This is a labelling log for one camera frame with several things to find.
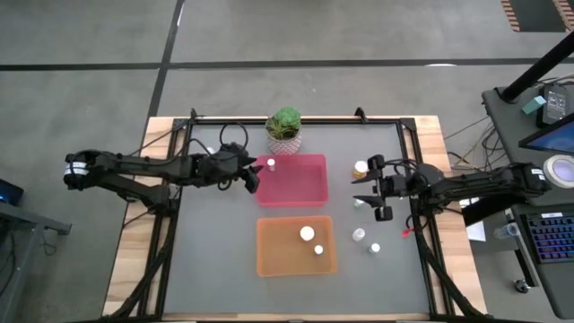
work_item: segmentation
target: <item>potted plant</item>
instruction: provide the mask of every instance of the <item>potted plant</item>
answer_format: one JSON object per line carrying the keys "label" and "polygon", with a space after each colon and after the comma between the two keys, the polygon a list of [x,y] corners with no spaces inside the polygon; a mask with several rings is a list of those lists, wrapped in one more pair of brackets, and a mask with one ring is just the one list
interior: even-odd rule
{"label": "potted plant", "polygon": [[301,114],[295,108],[280,109],[265,123],[267,145],[274,154],[294,154],[301,147]]}

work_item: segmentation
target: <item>orange bin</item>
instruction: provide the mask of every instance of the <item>orange bin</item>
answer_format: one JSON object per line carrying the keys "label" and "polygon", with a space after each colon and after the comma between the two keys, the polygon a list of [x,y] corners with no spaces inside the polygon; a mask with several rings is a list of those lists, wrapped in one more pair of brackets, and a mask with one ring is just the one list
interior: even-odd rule
{"label": "orange bin", "polygon": [[[315,231],[311,241],[300,237],[304,226]],[[323,247],[323,254],[315,254],[317,245]],[[330,216],[257,220],[257,273],[260,276],[333,274],[336,271],[335,238]]]}

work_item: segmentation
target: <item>keyboard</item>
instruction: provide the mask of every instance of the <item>keyboard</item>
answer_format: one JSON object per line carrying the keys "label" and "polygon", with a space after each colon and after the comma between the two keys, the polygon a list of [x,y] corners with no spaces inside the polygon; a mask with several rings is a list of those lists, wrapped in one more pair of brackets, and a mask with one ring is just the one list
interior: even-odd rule
{"label": "keyboard", "polygon": [[530,214],[526,222],[539,263],[574,261],[574,216]]}

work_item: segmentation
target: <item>pink bin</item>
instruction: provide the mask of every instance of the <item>pink bin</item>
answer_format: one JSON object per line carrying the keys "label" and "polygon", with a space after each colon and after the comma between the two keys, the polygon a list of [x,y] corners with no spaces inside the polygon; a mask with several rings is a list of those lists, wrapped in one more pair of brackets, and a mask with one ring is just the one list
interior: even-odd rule
{"label": "pink bin", "polygon": [[[274,171],[267,167],[269,159],[275,160]],[[322,154],[261,155],[256,164],[264,166],[256,192],[263,207],[322,206],[329,200]]]}

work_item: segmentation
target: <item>computer screen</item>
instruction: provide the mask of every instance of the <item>computer screen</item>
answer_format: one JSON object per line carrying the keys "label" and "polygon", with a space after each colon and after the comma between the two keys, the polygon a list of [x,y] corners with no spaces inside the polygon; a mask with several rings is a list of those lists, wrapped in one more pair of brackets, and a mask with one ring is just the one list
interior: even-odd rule
{"label": "computer screen", "polygon": [[574,154],[574,114],[521,140],[519,145],[529,149]]}

